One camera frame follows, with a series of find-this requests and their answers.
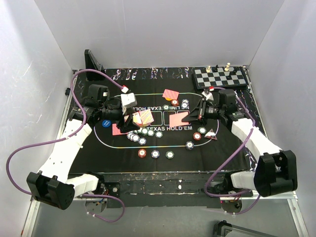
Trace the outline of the red playing card deck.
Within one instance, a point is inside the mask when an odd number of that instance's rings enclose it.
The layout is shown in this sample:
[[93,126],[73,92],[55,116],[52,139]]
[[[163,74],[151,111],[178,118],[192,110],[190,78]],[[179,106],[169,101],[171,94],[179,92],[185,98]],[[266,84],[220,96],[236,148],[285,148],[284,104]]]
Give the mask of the red playing card deck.
[[154,122],[151,110],[143,110],[133,114],[133,123],[139,127],[147,127]]

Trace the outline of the blue poker chip stack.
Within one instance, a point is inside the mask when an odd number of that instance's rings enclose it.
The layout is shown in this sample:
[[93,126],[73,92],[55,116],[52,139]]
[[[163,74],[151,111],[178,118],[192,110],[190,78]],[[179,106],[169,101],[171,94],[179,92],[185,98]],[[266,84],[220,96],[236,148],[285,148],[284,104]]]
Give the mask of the blue poker chip stack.
[[151,157],[152,157],[152,158],[158,158],[159,156],[160,156],[160,152],[159,152],[159,151],[153,150],[153,151],[151,152]]

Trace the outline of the red poker chip stack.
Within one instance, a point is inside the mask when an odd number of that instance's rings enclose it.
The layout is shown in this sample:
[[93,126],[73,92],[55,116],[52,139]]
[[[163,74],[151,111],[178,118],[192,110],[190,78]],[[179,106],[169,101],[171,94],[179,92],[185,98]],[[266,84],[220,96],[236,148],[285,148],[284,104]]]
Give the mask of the red poker chip stack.
[[146,156],[146,154],[147,154],[147,152],[145,149],[140,149],[138,151],[138,157],[140,157],[140,158],[144,158]]

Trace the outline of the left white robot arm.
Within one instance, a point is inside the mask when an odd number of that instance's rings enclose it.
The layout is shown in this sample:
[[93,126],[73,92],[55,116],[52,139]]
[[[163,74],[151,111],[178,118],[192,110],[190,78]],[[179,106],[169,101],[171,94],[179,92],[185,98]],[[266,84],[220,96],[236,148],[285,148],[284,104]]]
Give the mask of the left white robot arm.
[[63,141],[58,142],[37,173],[31,172],[27,184],[32,197],[40,202],[65,210],[75,197],[90,193],[101,197],[105,191],[102,175],[87,172],[69,178],[70,168],[86,138],[94,126],[103,120],[116,122],[120,133],[136,129],[133,123],[133,107],[137,100],[127,87],[123,87],[118,97],[110,97],[108,87],[92,84],[88,95],[72,108],[63,133]]

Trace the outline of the spread green chips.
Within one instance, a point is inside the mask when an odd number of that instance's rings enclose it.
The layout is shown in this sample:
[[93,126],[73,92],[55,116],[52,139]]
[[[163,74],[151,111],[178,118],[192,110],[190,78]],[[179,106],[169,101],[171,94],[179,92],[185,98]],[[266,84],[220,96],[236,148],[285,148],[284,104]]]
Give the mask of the spread green chips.
[[147,129],[147,128],[140,128],[137,130],[138,134],[142,134],[142,135],[147,135],[150,137],[157,137],[157,138],[161,138],[163,136],[163,133],[161,131],[153,131],[151,129]]

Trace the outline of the red cards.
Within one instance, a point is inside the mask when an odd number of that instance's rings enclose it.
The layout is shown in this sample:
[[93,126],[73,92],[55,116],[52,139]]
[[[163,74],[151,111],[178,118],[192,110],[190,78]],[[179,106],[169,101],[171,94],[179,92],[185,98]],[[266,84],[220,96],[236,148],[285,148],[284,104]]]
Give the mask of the red cards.
[[186,117],[189,114],[189,112],[181,112],[177,114],[172,114],[169,116],[169,126],[170,127],[178,127],[178,126],[184,126],[189,125],[189,122],[183,122],[182,119]]
[[117,124],[114,123],[112,124],[112,135],[117,136],[117,135],[122,135],[120,129],[117,127]]
[[178,91],[174,91],[174,90],[170,90],[170,89],[165,89],[162,97],[165,99],[170,99],[170,100],[177,100],[179,96],[179,92]]

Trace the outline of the green poker chip stack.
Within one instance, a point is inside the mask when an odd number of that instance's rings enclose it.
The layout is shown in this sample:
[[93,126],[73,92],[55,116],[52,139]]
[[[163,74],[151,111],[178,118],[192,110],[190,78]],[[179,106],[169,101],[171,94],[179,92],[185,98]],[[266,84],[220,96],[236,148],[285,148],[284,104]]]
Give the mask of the green poker chip stack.
[[172,159],[174,158],[174,153],[172,151],[167,151],[165,156],[167,159]]

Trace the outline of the spread blue white chips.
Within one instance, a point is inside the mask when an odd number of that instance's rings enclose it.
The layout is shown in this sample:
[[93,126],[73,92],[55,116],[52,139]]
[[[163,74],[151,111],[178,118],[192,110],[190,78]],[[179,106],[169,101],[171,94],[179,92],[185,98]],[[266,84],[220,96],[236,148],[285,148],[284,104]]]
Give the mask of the spread blue white chips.
[[145,138],[140,137],[138,134],[128,133],[127,138],[130,141],[138,142],[140,145],[145,145],[147,140]]

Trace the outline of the blue small blind button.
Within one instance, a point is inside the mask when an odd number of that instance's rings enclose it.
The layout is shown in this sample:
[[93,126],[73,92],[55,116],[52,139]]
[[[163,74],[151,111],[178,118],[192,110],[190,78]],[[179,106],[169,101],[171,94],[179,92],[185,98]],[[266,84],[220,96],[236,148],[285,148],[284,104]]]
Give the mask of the blue small blind button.
[[105,119],[105,120],[102,121],[102,126],[103,126],[104,128],[108,128],[108,127],[110,127],[111,125],[112,125],[112,123],[111,123],[110,120]]

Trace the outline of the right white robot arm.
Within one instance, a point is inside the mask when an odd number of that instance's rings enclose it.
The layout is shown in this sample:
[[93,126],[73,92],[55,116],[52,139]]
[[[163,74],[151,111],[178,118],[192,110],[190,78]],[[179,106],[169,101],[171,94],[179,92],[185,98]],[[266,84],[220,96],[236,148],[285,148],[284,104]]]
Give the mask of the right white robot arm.
[[[197,106],[183,122],[207,120],[221,122],[242,143],[205,183],[204,192],[210,197],[234,197],[249,191],[256,191],[262,197],[269,197],[298,188],[296,156],[271,142],[255,125],[255,120],[242,106],[242,101],[232,89],[218,88],[219,100],[213,101],[212,92],[203,95]],[[211,181],[243,148],[248,148],[257,162],[255,171],[237,171],[225,175],[224,181],[214,187]]]

